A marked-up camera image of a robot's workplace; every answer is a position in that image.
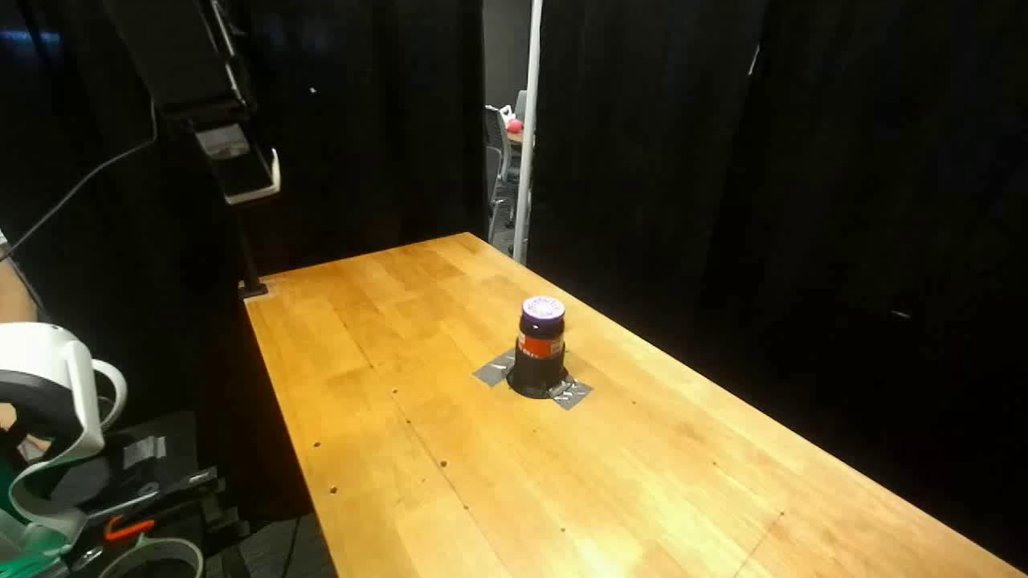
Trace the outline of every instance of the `cable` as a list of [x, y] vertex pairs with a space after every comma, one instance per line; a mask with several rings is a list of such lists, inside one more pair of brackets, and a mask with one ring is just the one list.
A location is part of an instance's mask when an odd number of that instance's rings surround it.
[[293, 519], [293, 536], [289, 536], [289, 548], [285, 548], [285, 561], [283, 561], [283, 576], [278, 576], [278, 578], [285, 578], [285, 576], [289, 576], [293, 548], [296, 548], [296, 534], [299, 534], [299, 519], [303, 519], [303, 516], [296, 516], [296, 519]]
[[0, 264], [9, 260], [41, 223], [49, 223], [96, 172], [122, 164], [125, 158], [150, 146], [153, 142], [157, 142], [157, 103], [150, 100], [150, 138], [111, 153], [110, 160], [96, 164], [88, 177], [79, 177], [41, 217], [36, 217], [36, 223], [20, 240], [5, 244], [5, 249], [0, 252]]

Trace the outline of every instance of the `dark background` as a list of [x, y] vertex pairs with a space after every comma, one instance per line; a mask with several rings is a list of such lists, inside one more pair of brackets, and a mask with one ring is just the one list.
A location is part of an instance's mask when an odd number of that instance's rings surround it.
[[[480, 232], [480, 4], [233, 14], [285, 172], [242, 213], [259, 269]], [[545, 4], [530, 266], [1028, 564], [1024, 35], [1015, 0]], [[247, 511], [296, 511], [231, 222], [161, 132], [20, 260], [125, 370], [130, 419], [195, 408]], [[145, 135], [102, 4], [0, 4], [9, 238]]]
[[1024, 35], [1015, 0], [545, 4], [532, 264], [1028, 564]]

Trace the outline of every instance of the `black backdrop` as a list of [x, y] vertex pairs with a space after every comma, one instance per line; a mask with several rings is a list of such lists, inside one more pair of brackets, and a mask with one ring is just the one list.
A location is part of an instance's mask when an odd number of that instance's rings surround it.
[[[259, 269], [475, 229], [480, 4], [233, 10], [285, 171], [245, 208]], [[0, 4], [0, 32], [17, 238], [145, 138], [147, 103], [101, 4]], [[1024, 561], [1024, 32], [1015, 0], [545, 4], [532, 266]], [[130, 418], [195, 408], [245, 501], [275, 507], [289, 454], [186, 138], [24, 260], [49, 319], [130, 371]]]
[[1024, 564], [1024, 35], [1015, 0], [545, 4], [532, 264]]

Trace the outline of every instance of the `cylindrical object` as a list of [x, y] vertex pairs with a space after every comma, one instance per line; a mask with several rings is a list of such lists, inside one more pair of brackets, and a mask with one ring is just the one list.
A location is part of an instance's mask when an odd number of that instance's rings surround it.
[[519, 305], [519, 336], [508, 382], [527, 399], [545, 399], [569, 377], [565, 370], [565, 305], [532, 295]]

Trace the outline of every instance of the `wooden table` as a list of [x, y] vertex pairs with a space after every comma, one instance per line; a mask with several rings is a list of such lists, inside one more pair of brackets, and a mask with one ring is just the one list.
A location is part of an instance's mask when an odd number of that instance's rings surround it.
[[[341, 576], [1019, 576], [472, 234], [250, 297]], [[571, 412], [483, 385], [569, 305]]]

